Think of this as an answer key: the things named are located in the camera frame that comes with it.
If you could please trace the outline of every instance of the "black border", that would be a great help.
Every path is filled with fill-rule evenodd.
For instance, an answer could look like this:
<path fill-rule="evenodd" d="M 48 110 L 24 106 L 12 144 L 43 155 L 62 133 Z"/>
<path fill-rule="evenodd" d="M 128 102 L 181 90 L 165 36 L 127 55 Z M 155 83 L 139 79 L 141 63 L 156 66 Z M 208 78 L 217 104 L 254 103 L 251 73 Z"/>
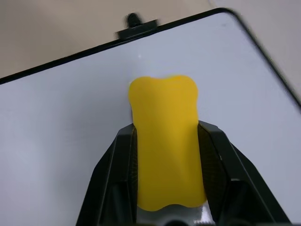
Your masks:
<path fill-rule="evenodd" d="M 238 14 L 236 14 L 234 11 L 232 11 L 230 9 L 227 9 L 227 8 L 215 8 L 215 9 L 209 10 L 207 12 L 203 12 L 203 13 L 200 13 L 200 14 L 196 14 L 196 15 L 181 19 L 181 20 L 177 20 L 177 21 L 174 21 L 174 22 L 171 22 L 171 23 L 168 23 L 168 24 L 161 25 L 161 26 L 158 27 L 157 30 L 155 30 L 151 33 L 148 33 L 146 35 L 143 35 L 141 37 L 136 37 L 136 38 L 133 38 L 133 39 L 130 39 L 130 40 L 114 40 L 114 41 L 105 43 L 103 45 L 96 46 L 94 48 L 90 48 L 90 49 L 81 51 L 79 53 L 76 53 L 76 54 L 73 54 L 73 55 L 70 55 L 70 56 L 66 56 L 66 57 L 60 58 L 58 60 L 51 61 L 49 63 L 43 64 L 43 65 L 40 65 L 40 66 L 37 66 L 37 67 L 33 67 L 33 68 L 28 69 L 28 70 L 9 75 L 7 77 L 4 77 L 4 78 L 0 79 L 0 85 L 4 84 L 4 83 L 7 83 L 7 82 L 10 82 L 10 81 L 14 81 L 14 80 L 23 78 L 23 77 L 31 75 L 31 74 L 35 74 L 35 73 L 47 70 L 47 69 L 52 68 L 52 67 L 56 67 L 56 66 L 68 63 L 68 62 L 73 61 L 73 60 L 77 60 L 77 59 L 87 57 L 87 56 L 95 54 L 95 53 L 99 53 L 101 51 L 104 51 L 104 50 L 107 50 L 107 49 L 110 49 L 110 48 L 113 48 L 113 47 L 116 47 L 116 46 L 119 46 L 119 45 L 123 45 L 123 44 L 131 42 L 131 41 L 135 41 L 137 39 L 140 39 L 140 38 L 143 38 L 143 37 L 146 37 L 146 36 L 161 32 L 161 31 L 165 31 L 165 30 L 168 30 L 168 29 L 171 29 L 171 28 L 174 28 L 174 27 L 186 24 L 186 23 L 190 23 L 192 21 L 196 21 L 196 20 L 208 17 L 208 16 L 212 16 L 212 15 L 218 14 L 218 13 L 229 13 L 237 19 L 237 21 L 239 22 L 241 27 L 244 29 L 244 31 L 247 33 L 247 35 L 249 36 L 249 38 L 251 39 L 253 44 L 257 47 L 258 51 L 263 55 L 266 63 L 269 65 L 271 70 L 279 78 L 280 83 L 289 92 L 289 94 L 290 94 L 289 96 L 293 99 L 293 101 L 296 103 L 299 110 L 301 111 L 301 101 L 300 101 L 298 95 L 295 93 L 295 91 L 291 88 L 291 85 L 285 80 L 284 76 L 279 72 L 279 69 L 277 69 L 276 66 L 272 63 L 271 58 L 268 56 L 266 51 L 264 51 L 264 49 L 259 45 L 258 41 L 252 35 L 250 29 L 245 25 L 245 23 L 242 21 L 240 16 Z"/>

